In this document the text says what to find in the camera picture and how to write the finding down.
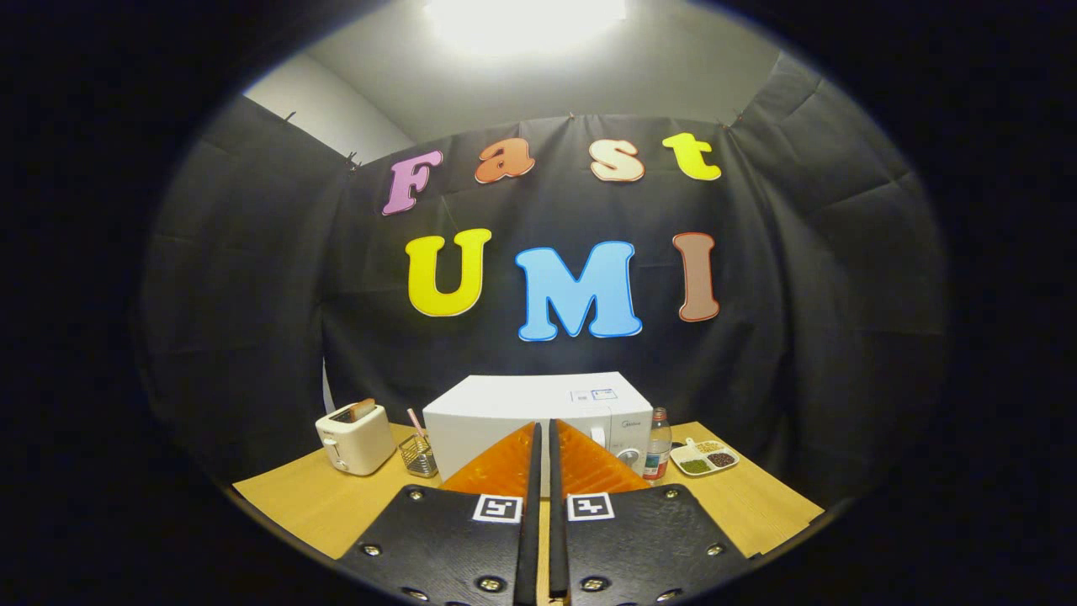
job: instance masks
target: microwave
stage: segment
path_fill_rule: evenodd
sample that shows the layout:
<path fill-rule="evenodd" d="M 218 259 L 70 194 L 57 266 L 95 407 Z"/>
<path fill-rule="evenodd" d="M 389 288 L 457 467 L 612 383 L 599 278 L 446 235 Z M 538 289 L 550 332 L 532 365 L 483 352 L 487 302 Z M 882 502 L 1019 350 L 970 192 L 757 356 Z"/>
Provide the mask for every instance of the microwave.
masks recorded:
<path fill-rule="evenodd" d="M 544 497 L 549 496 L 549 420 L 590 436 L 642 476 L 653 413 L 619 372 L 471 376 L 422 409 L 443 481 L 524 424 L 540 423 Z"/>

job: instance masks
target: pink straw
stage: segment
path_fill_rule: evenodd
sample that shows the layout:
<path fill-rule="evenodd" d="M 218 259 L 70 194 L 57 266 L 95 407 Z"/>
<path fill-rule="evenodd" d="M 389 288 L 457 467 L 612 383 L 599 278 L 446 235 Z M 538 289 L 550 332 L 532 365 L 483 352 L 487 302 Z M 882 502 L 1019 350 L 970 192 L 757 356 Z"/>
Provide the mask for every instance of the pink straw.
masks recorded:
<path fill-rule="evenodd" d="M 419 433 L 419 437 L 425 439 L 426 435 L 422 432 L 422 427 L 419 425 L 419 418 L 415 417 L 415 411 L 408 409 L 407 415 L 411 418 L 411 425 L 415 425 L 415 431 Z"/>

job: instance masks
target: wooden table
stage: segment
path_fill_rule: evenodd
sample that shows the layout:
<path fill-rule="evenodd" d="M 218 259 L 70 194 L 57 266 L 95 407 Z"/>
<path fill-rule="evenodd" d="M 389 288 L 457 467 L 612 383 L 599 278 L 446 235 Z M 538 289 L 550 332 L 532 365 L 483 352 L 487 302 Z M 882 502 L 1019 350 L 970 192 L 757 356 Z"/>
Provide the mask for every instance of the wooden table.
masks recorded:
<path fill-rule="evenodd" d="M 396 443 L 415 432 L 409 426 L 396 424 L 391 424 L 391 429 Z M 686 438 L 725 443 L 699 423 L 674 425 L 673 440 L 684 442 Z M 741 457 L 740 463 L 731 469 L 699 478 L 681 474 L 670 462 L 666 476 L 656 485 L 679 483 L 687 487 L 745 556 L 767 553 L 823 513 L 819 506 L 739 452 L 737 454 Z M 409 475 L 398 453 L 373 475 L 358 477 L 337 471 L 330 465 L 325 452 L 318 450 L 234 487 L 270 520 L 336 560 L 359 539 L 402 487 L 437 488 L 440 483 L 439 476 L 424 479 Z M 542 499 L 540 508 L 537 603 L 545 604 L 549 499 Z"/>

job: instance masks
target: ceiling light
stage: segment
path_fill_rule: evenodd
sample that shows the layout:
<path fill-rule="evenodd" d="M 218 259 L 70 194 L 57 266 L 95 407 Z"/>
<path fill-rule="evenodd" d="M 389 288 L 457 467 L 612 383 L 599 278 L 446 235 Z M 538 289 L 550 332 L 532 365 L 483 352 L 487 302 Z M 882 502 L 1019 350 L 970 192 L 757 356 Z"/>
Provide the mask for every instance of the ceiling light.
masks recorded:
<path fill-rule="evenodd" d="M 429 0 L 438 36 L 479 55 L 576 48 L 617 20 L 625 0 Z"/>

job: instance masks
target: beans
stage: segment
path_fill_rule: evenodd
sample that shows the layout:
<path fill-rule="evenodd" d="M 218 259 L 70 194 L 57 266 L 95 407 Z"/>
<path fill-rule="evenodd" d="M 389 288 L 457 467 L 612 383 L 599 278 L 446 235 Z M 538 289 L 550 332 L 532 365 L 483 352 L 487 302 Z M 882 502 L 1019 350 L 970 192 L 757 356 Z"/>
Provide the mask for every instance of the beans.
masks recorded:
<path fill-rule="evenodd" d="M 729 453 L 714 453 L 707 455 L 707 459 L 711 460 L 715 467 L 729 467 L 737 462 Z"/>

